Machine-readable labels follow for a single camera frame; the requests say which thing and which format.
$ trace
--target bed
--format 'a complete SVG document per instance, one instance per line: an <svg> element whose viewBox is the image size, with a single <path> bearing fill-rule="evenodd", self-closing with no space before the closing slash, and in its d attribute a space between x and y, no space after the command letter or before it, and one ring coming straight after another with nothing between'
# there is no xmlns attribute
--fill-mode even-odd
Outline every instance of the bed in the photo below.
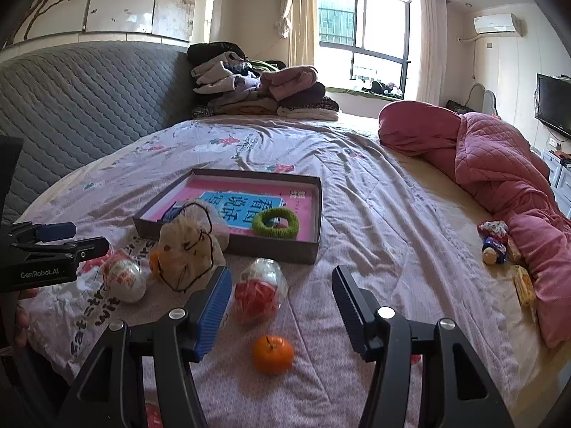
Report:
<svg viewBox="0 0 571 428"><path fill-rule="evenodd" d="M484 267L476 224L489 214L428 163L381 147L376 128L375 120L348 114L336 124L228 116L182 122L72 172L21 220L73 221L78 237L104 235L148 271L152 242L136 235L130 216L189 168L319 176L316 265L283 265L290 291L276 320L250 330L228 320L212 353L192 367L209 425L358 425L373 368L352 353L336 312L330 273L338 264L409 319L456 320L516 417L554 380L569 345L547 350L504 267ZM226 259L234 276L250 262ZM191 293L155 282L141 303L126 305L110 301L101 284L98 264L89 263L76 283L44 288L24 304L32 347L68 382L108 320L156 320ZM283 378L256 375L248 364L251 341L267 331L288 336L298 353ZM420 372L421 365L412 366L409 426L418 418ZM151 360L145 387L148 403L156 404ZM222 396L226 403L217 403Z"/></svg>

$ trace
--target red comforter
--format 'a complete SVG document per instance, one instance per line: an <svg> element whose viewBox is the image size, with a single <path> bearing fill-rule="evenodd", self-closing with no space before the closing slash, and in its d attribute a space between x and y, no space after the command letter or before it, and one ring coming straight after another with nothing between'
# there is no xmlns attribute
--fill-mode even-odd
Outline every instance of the red comforter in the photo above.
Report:
<svg viewBox="0 0 571 428"><path fill-rule="evenodd" d="M571 221L557 207L549 169L522 134L486 114L458 116L400 101L381 111L379 139L390 149L425 158L494 219L507 222L535 280L545 342L553 347L570 339Z"/></svg>

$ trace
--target human hand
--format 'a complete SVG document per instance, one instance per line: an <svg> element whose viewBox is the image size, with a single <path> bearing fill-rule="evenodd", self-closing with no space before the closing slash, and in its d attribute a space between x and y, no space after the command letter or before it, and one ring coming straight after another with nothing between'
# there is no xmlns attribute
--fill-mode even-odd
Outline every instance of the human hand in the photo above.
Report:
<svg viewBox="0 0 571 428"><path fill-rule="evenodd" d="M18 299L29 299L33 298L38 294L39 288L32 288L29 290L22 290L18 296ZM24 310L21 305L16 306L16 328L14 342L19 347L24 347L26 345L26 330L30 327L30 317L28 313Z"/></svg>

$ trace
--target television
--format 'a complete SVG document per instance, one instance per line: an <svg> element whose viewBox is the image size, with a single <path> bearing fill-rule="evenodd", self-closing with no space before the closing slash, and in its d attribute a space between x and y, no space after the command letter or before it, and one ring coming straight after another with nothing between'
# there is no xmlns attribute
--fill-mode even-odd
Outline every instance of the television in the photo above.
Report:
<svg viewBox="0 0 571 428"><path fill-rule="evenodd" d="M571 79L537 75L536 119L571 138Z"/></svg>

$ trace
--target green knitted ring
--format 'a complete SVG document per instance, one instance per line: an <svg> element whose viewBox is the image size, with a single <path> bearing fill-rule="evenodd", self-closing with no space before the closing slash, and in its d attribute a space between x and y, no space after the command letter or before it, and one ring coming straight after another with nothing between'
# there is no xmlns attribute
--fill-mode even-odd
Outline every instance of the green knitted ring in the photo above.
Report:
<svg viewBox="0 0 571 428"><path fill-rule="evenodd" d="M288 226L284 228L268 227L266 225L267 221L275 217L287 220ZM271 208L258 213L253 218L252 229L256 235L295 240L296 236L298 236L299 220L298 216L291 209Z"/></svg>

